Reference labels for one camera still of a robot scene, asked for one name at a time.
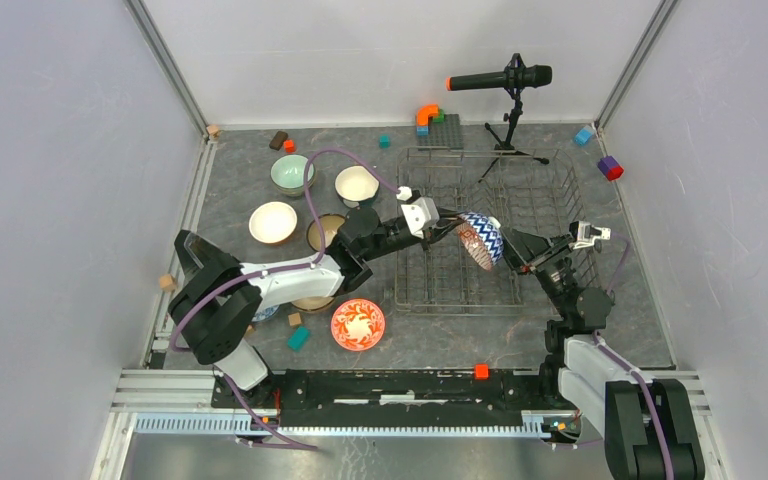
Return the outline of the blue zigzag pattern bowl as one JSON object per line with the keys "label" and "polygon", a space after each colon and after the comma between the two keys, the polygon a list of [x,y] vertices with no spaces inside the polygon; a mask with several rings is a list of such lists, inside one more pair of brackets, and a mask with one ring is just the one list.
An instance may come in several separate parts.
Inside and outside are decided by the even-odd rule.
{"label": "blue zigzag pattern bowl", "polygon": [[465,212],[462,218],[469,227],[458,234],[461,244],[479,267],[491,271],[503,254],[500,222],[477,212]]}

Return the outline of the teal and white bowl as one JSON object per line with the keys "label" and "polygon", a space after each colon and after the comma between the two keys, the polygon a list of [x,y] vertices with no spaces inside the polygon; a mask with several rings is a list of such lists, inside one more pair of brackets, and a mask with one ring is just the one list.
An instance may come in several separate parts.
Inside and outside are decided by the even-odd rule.
{"label": "teal and white bowl", "polygon": [[380,182],[365,167],[356,165],[343,169],[337,175],[334,186],[345,206],[357,208],[375,202]]}

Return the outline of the dark brown patterned bowl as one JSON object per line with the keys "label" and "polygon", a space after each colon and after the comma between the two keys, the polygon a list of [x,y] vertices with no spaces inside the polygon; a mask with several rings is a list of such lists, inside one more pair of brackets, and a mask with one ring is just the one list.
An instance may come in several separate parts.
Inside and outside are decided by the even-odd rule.
{"label": "dark brown patterned bowl", "polygon": [[345,216],[328,213],[319,217],[319,222],[312,221],[306,230],[305,238],[307,245],[313,251],[319,251],[323,245],[327,248],[339,228],[345,223]]}

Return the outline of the red and white bowl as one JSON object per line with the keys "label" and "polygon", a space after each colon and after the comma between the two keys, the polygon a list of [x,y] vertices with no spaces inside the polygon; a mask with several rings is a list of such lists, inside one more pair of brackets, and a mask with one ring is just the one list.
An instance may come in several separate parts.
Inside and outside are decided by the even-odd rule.
{"label": "red and white bowl", "polygon": [[373,348],[382,339],[386,331],[386,317],[373,301],[351,299],[333,313],[330,331],[340,347],[362,352]]}

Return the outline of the pink speckled bowl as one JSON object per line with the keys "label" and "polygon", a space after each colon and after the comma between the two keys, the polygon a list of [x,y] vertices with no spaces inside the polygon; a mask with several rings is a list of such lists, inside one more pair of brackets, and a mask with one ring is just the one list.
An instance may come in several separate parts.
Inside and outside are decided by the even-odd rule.
{"label": "pink speckled bowl", "polygon": [[327,309],[333,302],[333,297],[306,297],[293,301],[291,305],[301,312],[315,313]]}

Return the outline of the mint green flower bowl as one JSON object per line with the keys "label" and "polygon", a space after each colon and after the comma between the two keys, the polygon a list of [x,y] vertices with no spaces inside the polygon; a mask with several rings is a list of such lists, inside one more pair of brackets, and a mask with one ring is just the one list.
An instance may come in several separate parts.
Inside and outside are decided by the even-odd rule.
{"label": "mint green flower bowl", "polygon": [[284,195],[299,197],[304,195],[305,185],[312,187],[316,179],[316,168],[310,165],[307,181],[303,181],[308,158],[299,154],[284,155],[276,160],[270,169],[272,184]]}

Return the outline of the orange bowl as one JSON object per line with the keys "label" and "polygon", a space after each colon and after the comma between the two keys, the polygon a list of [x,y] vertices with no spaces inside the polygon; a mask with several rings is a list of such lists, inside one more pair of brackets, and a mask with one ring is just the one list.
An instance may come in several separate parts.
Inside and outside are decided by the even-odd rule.
{"label": "orange bowl", "polygon": [[249,219],[251,236],[266,245],[276,245],[288,240],[298,224],[295,209],[284,202],[264,203],[255,209]]}

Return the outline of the blue floral white bowl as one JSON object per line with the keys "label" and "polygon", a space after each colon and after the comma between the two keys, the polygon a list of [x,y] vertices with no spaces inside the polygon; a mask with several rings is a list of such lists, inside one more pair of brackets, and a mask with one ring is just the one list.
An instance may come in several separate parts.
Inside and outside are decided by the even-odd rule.
{"label": "blue floral white bowl", "polygon": [[259,311],[257,311],[255,313],[255,315],[253,316],[251,322],[252,323],[259,323],[259,322],[268,320],[271,317],[273,317],[279,311],[279,309],[280,309],[279,305],[275,305],[275,306],[272,306],[272,307],[261,309],[261,310],[259,310]]}

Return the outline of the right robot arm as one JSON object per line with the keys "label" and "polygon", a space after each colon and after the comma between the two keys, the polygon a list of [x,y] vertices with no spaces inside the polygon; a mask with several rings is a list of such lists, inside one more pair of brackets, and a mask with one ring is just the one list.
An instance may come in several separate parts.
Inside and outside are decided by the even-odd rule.
{"label": "right robot arm", "polygon": [[567,233],[543,237],[500,230],[502,257],[519,275],[532,275],[559,317],[547,323],[548,351],[537,392],[551,408],[571,402],[603,441],[615,479],[702,479],[705,460],[686,387],[658,378],[608,346],[601,332],[614,306],[612,286],[585,286],[571,256],[604,241],[631,240],[607,227],[577,221]]}

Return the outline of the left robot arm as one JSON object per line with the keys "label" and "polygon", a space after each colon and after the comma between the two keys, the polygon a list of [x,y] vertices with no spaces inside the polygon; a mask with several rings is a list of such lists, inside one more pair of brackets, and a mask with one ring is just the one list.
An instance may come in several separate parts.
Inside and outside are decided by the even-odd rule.
{"label": "left robot arm", "polygon": [[372,275],[370,261],[414,245],[428,247],[463,224],[445,210],[413,234],[405,217],[383,221],[371,207],[350,210],[324,252],[299,259],[242,263],[198,234],[182,230],[174,241],[185,284],[171,300],[175,323],[169,347],[191,352],[199,364],[229,375],[250,407],[274,394],[268,365],[244,338],[256,313],[304,298],[336,298]]}

